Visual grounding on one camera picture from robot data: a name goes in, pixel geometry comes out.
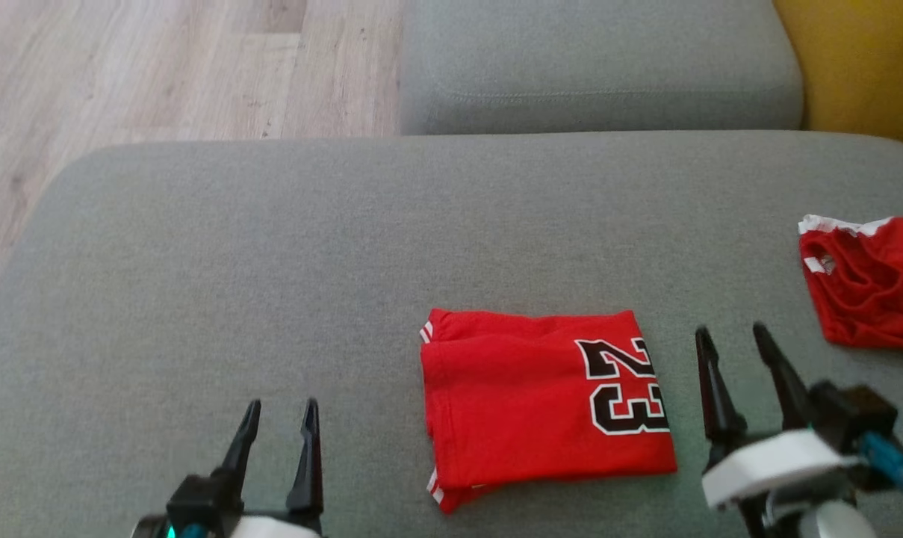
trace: wooden floor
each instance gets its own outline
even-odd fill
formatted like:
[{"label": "wooden floor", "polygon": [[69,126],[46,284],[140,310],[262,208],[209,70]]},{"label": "wooden floor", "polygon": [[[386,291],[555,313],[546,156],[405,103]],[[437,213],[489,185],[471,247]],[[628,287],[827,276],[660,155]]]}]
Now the wooden floor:
[{"label": "wooden floor", "polygon": [[0,271],[97,147],[389,136],[403,0],[0,0]]}]

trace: couch cushion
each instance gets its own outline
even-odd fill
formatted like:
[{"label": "couch cushion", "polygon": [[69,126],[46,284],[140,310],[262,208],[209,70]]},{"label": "couch cushion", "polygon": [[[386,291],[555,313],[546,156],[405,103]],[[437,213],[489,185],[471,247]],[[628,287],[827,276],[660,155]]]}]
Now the couch cushion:
[{"label": "couch cushion", "polygon": [[[797,251],[808,212],[903,214],[903,144],[649,132],[99,151],[56,179],[1,279],[0,536],[128,535],[215,467],[251,398],[246,501],[281,507],[309,395],[331,536],[742,536],[701,492],[698,324],[753,428],[779,425],[759,319],[807,381],[891,398],[903,438],[903,354],[822,339]],[[635,310],[680,472],[522,484],[441,515],[418,365],[434,306]],[[862,507],[903,536],[898,497]]]},{"label": "couch cushion", "polygon": [[796,129],[769,0],[411,0],[404,134]]}]

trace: folded red jersey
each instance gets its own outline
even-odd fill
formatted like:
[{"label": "folded red jersey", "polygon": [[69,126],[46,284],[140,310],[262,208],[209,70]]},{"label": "folded red jersey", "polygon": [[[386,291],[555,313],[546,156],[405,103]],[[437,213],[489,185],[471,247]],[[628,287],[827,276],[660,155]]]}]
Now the folded red jersey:
[{"label": "folded red jersey", "polygon": [[903,348],[903,218],[868,224],[807,215],[800,256],[823,335]]},{"label": "folded red jersey", "polygon": [[428,490],[447,513],[520,480],[677,470],[633,313],[525,318],[433,310],[421,330]]}]

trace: blue cable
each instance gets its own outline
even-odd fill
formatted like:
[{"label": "blue cable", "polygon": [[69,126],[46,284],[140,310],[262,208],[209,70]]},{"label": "blue cable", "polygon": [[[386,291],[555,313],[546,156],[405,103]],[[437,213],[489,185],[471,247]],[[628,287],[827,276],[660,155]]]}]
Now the blue cable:
[{"label": "blue cable", "polygon": [[903,492],[902,450],[879,433],[866,432],[860,439],[860,453],[871,467],[885,474],[893,486]]},{"label": "blue cable", "polygon": [[[206,536],[208,536],[208,531],[205,530],[205,527],[192,524],[188,525],[188,527],[182,531],[182,534],[178,535],[178,538],[206,538]],[[169,525],[167,538],[177,538],[176,532],[172,529],[172,525]]]}]

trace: white robot part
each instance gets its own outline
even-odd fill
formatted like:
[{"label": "white robot part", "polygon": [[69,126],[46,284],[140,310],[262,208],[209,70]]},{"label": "white robot part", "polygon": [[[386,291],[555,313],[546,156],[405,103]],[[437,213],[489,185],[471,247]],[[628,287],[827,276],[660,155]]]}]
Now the white robot part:
[{"label": "white robot part", "polygon": [[827,501],[800,517],[801,538],[877,538],[869,522],[843,501]]},{"label": "white robot part", "polygon": [[244,516],[232,538],[321,538],[311,528],[298,527],[264,516]]},{"label": "white robot part", "polygon": [[704,496],[710,508],[717,508],[856,462],[840,456],[813,430],[783,432],[735,450],[707,471]]}]

